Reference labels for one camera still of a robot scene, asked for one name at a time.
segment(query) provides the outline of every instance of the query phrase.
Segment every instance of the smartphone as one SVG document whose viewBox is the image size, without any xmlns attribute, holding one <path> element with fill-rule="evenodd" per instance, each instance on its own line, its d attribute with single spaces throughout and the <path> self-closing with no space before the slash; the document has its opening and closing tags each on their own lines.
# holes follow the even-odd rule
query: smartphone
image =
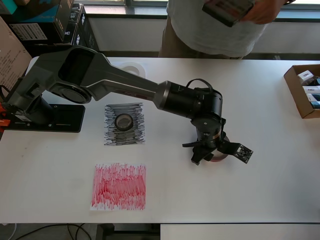
<svg viewBox="0 0 320 240">
<path fill-rule="evenodd" d="M 228 27 L 233 27 L 255 5 L 255 0 L 209 0 L 202 10 Z"/>
</svg>

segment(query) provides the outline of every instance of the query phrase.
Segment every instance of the wall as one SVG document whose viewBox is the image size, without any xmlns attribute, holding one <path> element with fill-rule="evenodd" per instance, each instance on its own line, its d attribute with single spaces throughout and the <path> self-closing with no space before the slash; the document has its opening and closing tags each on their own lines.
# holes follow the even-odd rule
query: wall
<svg viewBox="0 0 320 240">
<path fill-rule="evenodd" d="M 164 19 L 91 18 L 101 51 L 157 52 Z M 318 53 L 320 23 L 274 22 L 256 43 L 253 53 Z"/>
</svg>

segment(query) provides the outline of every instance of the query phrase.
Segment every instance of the black scribbled paper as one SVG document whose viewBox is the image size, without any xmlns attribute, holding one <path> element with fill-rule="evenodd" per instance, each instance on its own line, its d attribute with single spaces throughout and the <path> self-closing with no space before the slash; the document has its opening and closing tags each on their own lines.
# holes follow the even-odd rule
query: black scribbled paper
<svg viewBox="0 0 320 240">
<path fill-rule="evenodd" d="M 115 126 L 116 117 L 120 114 L 129 114 L 133 119 L 133 127 L 128 131 L 119 131 Z M 106 105 L 104 123 L 105 146 L 144 144 L 146 142 L 142 102 Z"/>
</svg>

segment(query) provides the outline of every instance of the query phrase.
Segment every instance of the hand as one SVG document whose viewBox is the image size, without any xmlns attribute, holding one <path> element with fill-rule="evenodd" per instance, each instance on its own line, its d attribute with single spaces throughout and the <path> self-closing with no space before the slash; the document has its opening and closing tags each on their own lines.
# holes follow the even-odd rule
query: hand
<svg viewBox="0 0 320 240">
<path fill-rule="evenodd" d="M 281 7 L 288 0 L 260 0 L 240 21 L 250 21 L 255 24 L 269 24 L 278 16 Z"/>
</svg>

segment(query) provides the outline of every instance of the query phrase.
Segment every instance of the black box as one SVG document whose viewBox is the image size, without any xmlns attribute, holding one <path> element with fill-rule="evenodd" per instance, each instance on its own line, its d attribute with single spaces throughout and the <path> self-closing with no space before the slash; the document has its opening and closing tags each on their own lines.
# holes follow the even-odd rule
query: black box
<svg viewBox="0 0 320 240">
<path fill-rule="evenodd" d="M 89 18 L 86 15 L 86 10 L 83 4 L 73 4 L 69 21 L 78 23 L 87 47 L 99 51 L 94 32 L 92 31 Z"/>
<path fill-rule="evenodd" d="M 3 15 L 22 43 L 61 43 L 74 0 L 31 0 L 12 15 Z"/>
<path fill-rule="evenodd" d="M 62 43 L 56 44 L 34 44 L 34 45 L 26 45 L 25 49 L 29 52 L 29 54 L 34 58 L 41 54 L 52 53 L 64 51 L 72 46 L 83 46 L 87 47 L 85 38 L 83 37 L 79 25 L 75 22 L 69 22 L 66 27 L 64 39 Z"/>
</svg>

